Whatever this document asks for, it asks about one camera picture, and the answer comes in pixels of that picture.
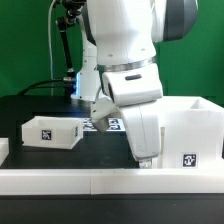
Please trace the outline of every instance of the white panel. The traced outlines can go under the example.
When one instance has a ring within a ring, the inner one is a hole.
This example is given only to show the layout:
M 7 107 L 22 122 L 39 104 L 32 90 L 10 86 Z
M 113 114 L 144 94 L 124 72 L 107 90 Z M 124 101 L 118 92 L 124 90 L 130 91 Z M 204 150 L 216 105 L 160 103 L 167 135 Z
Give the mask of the white panel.
M 0 195 L 90 194 L 90 170 L 1 170 Z

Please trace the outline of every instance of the black table surface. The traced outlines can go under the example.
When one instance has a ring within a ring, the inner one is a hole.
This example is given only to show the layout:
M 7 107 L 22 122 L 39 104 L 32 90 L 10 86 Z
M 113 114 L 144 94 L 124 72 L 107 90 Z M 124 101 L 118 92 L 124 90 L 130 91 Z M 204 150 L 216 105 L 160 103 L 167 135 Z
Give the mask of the black table surface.
M 89 117 L 63 97 L 0 98 L 0 138 L 9 138 L 1 169 L 136 168 L 124 132 L 85 132 L 72 150 L 22 146 L 21 125 L 34 116 Z M 223 194 L 0 196 L 0 223 L 220 224 Z

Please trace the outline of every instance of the open white box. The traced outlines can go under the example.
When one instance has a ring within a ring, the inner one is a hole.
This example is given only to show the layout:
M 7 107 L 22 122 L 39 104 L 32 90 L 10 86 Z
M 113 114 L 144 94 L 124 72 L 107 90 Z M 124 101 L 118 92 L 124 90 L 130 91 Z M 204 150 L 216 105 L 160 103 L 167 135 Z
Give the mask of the open white box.
M 22 125 L 25 146 L 72 149 L 83 138 L 83 122 L 79 118 L 36 116 Z
M 0 195 L 224 193 L 224 109 L 200 97 L 164 97 L 153 107 L 163 132 L 153 169 L 1 170 Z M 183 153 L 196 154 L 183 167 Z

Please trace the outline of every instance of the black cable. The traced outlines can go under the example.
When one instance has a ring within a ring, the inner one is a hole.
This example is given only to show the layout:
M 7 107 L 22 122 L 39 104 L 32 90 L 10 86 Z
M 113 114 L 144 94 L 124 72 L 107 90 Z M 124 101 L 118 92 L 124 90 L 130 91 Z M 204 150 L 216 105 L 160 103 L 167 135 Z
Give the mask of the black cable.
M 63 79 L 50 79 L 50 80 L 45 80 L 45 81 L 34 83 L 34 84 L 28 86 L 26 89 L 24 89 L 24 90 L 20 91 L 19 93 L 17 93 L 17 95 L 18 96 L 24 96 L 26 92 L 28 92 L 31 89 L 35 89 L 35 87 L 37 87 L 37 86 L 40 86 L 40 85 L 43 85 L 43 84 L 48 84 L 48 83 L 54 83 L 54 82 L 63 82 Z

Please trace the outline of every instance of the white bin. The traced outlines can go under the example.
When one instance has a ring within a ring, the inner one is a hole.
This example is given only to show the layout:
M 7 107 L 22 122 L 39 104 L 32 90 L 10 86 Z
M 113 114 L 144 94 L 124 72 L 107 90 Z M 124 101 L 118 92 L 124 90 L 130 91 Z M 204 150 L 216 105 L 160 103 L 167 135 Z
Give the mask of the white bin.
M 83 122 L 79 118 L 36 116 L 22 125 L 25 146 L 72 149 L 83 138 Z

